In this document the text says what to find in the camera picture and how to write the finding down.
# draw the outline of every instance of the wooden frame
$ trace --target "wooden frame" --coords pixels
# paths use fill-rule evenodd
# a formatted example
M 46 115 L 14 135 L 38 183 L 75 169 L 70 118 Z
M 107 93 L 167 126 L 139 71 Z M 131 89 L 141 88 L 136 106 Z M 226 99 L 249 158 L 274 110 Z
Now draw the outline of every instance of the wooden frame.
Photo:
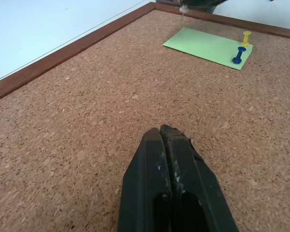
M 177 15 L 180 14 L 178 7 L 176 6 L 153 2 L 148 3 L 145 6 L 42 58 L 41 60 L 38 60 L 37 62 L 3 78 L 0 80 L 0 99 L 153 10 Z M 290 39 L 290 29 L 197 11 L 191 12 L 186 16 Z

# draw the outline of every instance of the cork surface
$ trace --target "cork surface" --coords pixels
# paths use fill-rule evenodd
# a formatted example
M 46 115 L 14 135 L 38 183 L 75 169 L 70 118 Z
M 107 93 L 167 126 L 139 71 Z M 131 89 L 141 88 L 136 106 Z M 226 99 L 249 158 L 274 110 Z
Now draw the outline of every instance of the cork surface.
M 290 39 L 253 32 L 241 71 L 162 44 L 183 26 L 153 11 L 0 100 L 0 231 L 115 232 L 143 133 L 192 138 L 243 232 L 290 232 Z

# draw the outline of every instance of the yellow push pin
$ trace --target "yellow push pin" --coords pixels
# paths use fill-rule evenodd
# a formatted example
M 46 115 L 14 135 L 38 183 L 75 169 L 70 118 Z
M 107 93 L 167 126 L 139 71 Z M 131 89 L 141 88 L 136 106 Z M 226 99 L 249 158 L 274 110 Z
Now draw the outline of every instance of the yellow push pin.
M 248 47 L 249 43 L 248 43 L 248 37 L 251 35 L 251 31 L 244 31 L 244 40 L 243 42 L 241 43 L 241 45 L 243 47 Z

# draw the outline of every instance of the green paper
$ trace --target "green paper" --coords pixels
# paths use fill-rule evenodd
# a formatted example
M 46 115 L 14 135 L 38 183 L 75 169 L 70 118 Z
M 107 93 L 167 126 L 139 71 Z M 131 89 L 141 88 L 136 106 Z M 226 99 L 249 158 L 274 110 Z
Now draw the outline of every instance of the green paper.
M 246 47 L 246 51 L 242 53 L 242 62 L 234 64 L 232 59 L 236 57 L 241 42 L 190 28 L 182 28 L 165 42 L 164 46 L 238 70 L 241 70 L 252 52 L 252 45 L 250 44 Z

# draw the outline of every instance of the push pin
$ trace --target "push pin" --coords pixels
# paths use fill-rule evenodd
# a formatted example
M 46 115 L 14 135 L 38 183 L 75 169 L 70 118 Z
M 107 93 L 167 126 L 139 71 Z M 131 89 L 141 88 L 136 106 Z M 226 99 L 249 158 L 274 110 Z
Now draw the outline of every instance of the push pin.
M 248 47 L 249 43 L 248 43 L 248 37 L 251 35 L 251 31 L 244 31 L 244 40 L 243 42 L 241 43 L 241 45 L 243 47 Z
M 244 48 L 244 47 L 238 47 L 237 56 L 232 59 L 232 62 L 234 64 L 240 64 L 242 62 L 241 55 L 245 51 L 246 51 L 246 48 Z

